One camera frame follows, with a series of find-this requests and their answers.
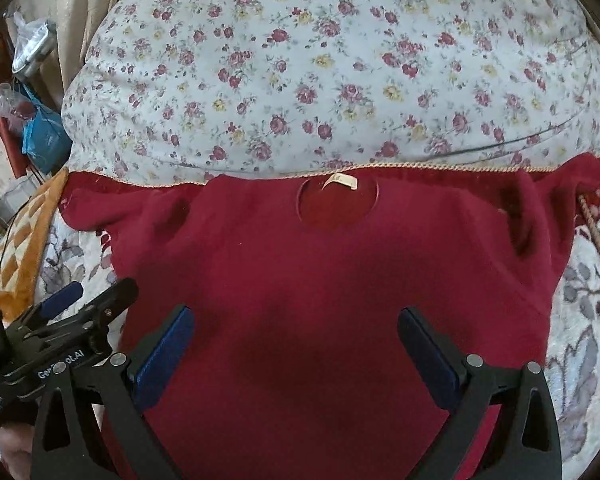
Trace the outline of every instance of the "floral bedsheet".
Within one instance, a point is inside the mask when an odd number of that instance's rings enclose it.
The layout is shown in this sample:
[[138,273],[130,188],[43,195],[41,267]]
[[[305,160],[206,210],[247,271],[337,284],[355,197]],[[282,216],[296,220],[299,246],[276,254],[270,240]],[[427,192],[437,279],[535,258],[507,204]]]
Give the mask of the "floral bedsheet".
[[[84,290],[80,300],[54,321],[72,316],[85,304],[116,282],[111,265],[110,237],[104,231],[76,231],[69,227],[56,210],[49,227],[45,252],[40,263],[34,302],[46,300],[71,282]],[[109,343],[117,348],[126,312],[109,325]]]
[[70,167],[134,184],[600,153],[577,0],[121,0],[68,89]]
[[[596,206],[600,213],[600,204]],[[600,220],[597,223],[600,231]],[[106,232],[78,232],[59,213],[53,220],[36,286],[44,300],[71,281],[82,299],[78,311],[116,280]],[[115,349],[125,316],[111,325]],[[563,478],[576,480],[600,449],[600,255],[586,226],[576,229],[573,250],[554,294],[544,373],[554,401],[562,446]]]

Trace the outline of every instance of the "patterned rug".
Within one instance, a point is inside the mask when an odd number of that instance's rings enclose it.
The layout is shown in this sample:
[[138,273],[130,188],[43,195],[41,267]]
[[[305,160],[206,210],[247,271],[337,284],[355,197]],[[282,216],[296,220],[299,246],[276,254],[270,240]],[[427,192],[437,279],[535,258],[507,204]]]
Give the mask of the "patterned rug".
[[0,310],[7,322],[31,306],[49,225],[69,171],[45,182],[16,215],[0,242]]

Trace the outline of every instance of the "screw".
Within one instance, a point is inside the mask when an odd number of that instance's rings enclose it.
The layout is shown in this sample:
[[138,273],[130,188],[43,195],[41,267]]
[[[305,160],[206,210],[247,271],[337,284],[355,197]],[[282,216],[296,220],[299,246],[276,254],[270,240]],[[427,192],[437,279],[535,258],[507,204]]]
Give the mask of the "screw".
[[529,370],[533,374],[539,374],[542,371],[542,368],[535,361],[531,361],[526,364],[526,369]]
[[126,355],[124,354],[113,354],[111,356],[111,359],[109,359],[109,362],[113,365],[113,366],[120,366],[123,365],[126,361]]
[[466,357],[466,363],[474,368],[480,368],[484,364],[484,359],[478,354],[469,354]]
[[52,370],[55,374],[61,374],[66,370],[66,363],[64,361],[58,361],[56,364],[54,364]]

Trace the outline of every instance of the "black wire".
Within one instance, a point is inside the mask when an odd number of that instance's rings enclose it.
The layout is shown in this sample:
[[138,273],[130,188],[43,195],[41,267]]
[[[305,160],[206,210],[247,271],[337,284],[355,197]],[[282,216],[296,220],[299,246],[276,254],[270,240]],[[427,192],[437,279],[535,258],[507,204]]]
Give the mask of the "black wire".
[[16,218],[18,217],[20,211],[22,211],[24,209],[24,206],[28,205],[29,202],[31,202],[31,198],[29,198],[29,200],[27,200],[24,204],[20,206],[20,208],[16,211],[16,214],[13,215],[13,221],[9,224],[9,227],[7,227],[7,233],[4,235],[4,246],[2,247],[2,254],[0,255],[0,270],[2,269],[2,260],[4,259],[4,253],[7,251],[7,244],[9,243],[9,234],[11,233],[11,228],[13,227],[13,224],[16,223]]

